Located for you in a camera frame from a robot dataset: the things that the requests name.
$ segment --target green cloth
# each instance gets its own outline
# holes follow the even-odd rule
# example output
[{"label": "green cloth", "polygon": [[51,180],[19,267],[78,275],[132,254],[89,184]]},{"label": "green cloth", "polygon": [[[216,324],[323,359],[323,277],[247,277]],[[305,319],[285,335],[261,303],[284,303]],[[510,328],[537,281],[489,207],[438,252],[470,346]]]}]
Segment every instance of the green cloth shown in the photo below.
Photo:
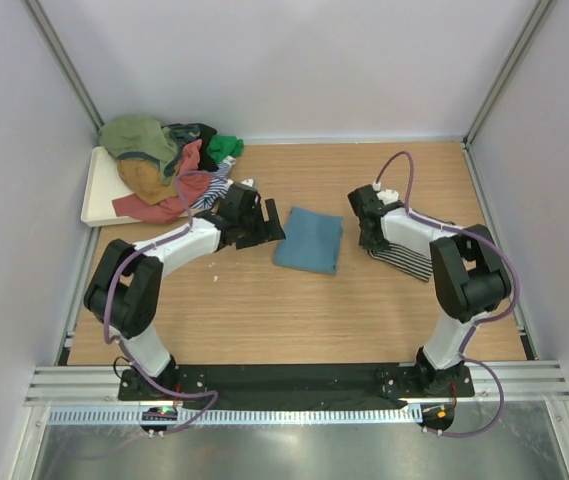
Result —
[{"label": "green cloth", "polygon": [[215,163],[220,163],[229,155],[239,157],[244,151],[244,140],[226,135],[214,135],[208,144],[207,152]]},{"label": "green cloth", "polygon": [[171,183],[184,145],[199,135],[197,125],[162,127],[148,115],[117,117],[99,132],[100,145],[116,159],[143,158],[157,165],[164,185]]}]

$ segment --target folded blue towel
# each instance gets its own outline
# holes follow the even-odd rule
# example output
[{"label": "folded blue towel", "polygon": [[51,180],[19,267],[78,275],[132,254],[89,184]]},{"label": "folded blue towel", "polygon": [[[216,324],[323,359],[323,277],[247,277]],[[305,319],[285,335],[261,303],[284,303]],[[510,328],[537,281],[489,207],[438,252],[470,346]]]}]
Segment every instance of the folded blue towel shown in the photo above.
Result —
[{"label": "folded blue towel", "polygon": [[275,250],[275,265],[330,275],[337,273],[342,217],[293,207],[284,231],[286,239]]}]

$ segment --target wooden table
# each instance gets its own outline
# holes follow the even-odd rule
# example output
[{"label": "wooden table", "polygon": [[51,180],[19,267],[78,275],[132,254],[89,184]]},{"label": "wooden table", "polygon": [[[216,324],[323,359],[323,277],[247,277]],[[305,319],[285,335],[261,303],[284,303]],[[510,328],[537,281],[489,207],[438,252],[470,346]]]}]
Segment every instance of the wooden table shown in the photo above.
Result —
[{"label": "wooden table", "polygon": [[[337,276],[273,265],[276,244],[221,252],[164,279],[154,325],[178,363],[322,363],[412,361],[439,315],[433,282],[422,283],[372,260],[357,245],[358,221],[346,195],[373,182],[401,149],[416,162],[411,204],[459,225],[482,214],[458,143],[249,146],[232,178],[255,178],[263,198],[275,198],[282,225],[291,206],[341,215]],[[387,170],[386,188],[406,188],[408,164]],[[95,258],[115,238],[149,239],[179,224],[102,228]],[[513,318],[483,326],[469,355],[522,360]],[[82,309],[69,364],[107,365],[118,354],[104,345],[101,325]]]}]

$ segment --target striped cloth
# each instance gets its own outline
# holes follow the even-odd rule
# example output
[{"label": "striped cloth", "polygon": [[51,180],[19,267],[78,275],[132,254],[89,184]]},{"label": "striped cloth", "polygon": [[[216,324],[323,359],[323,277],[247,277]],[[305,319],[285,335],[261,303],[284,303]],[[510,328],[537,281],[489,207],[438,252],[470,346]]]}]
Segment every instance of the striped cloth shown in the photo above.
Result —
[{"label": "striped cloth", "polygon": [[231,173],[231,168],[233,168],[233,165],[235,165],[236,162],[237,160],[231,156],[222,160],[218,164],[219,169],[212,175],[211,184],[209,185],[208,190],[206,190],[206,192],[204,192],[204,194],[198,198],[191,207],[208,210],[213,208],[213,205],[218,198],[224,198],[231,183],[228,180],[228,176]]},{"label": "striped cloth", "polygon": [[385,250],[373,252],[367,250],[371,258],[390,263],[401,272],[407,273],[418,280],[428,282],[433,275],[433,264],[431,261],[410,248],[397,243],[391,243]]}]

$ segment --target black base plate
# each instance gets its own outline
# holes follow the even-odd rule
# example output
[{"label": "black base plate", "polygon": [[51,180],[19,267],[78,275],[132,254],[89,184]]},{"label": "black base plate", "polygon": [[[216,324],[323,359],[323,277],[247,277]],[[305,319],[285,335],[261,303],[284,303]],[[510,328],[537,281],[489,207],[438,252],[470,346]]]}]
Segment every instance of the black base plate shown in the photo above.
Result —
[{"label": "black base plate", "polygon": [[[468,368],[457,378],[457,397],[475,394]],[[450,397],[427,392],[417,383],[413,366],[397,363],[328,365],[182,365],[179,387],[184,393],[217,390],[214,409],[252,411],[384,410],[402,408],[405,398]],[[118,399],[170,399],[150,387],[133,370],[122,374]],[[186,402],[201,408],[204,402]]]},{"label": "black base plate", "polygon": [[[446,385],[441,390],[424,389],[417,380],[415,368],[410,366],[396,365],[386,370],[387,377],[384,388],[386,396],[391,399],[402,398],[428,398],[451,396],[451,384]],[[452,384],[455,385],[455,395],[458,398],[474,397],[475,389],[471,380],[471,372],[468,367],[461,367],[460,375],[453,378]]]}]

